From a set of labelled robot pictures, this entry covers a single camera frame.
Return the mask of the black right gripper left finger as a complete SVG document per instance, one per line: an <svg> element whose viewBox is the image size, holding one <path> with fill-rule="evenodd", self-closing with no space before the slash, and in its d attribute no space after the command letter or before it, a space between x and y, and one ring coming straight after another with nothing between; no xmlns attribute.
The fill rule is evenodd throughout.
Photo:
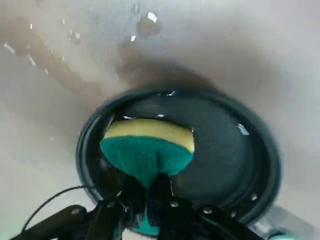
<svg viewBox="0 0 320 240"><path fill-rule="evenodd" d="M128 176L121 191L91 211L70 205L34 226L23 226L15 240L120 240L125 228L138 227L145 215L146 188Z"/></svg>

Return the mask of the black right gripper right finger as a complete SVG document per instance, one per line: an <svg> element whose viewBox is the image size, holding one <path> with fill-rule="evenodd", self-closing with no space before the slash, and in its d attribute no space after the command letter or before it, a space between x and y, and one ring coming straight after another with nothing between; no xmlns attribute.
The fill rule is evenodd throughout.
<svg viewBox="0 0 320 240"><path fill-rule="evenodd" d="M172 193L167 174L159 174L147 191L147 218L158 240L256 240L258 235L214 205L195 208Z"/></svg>

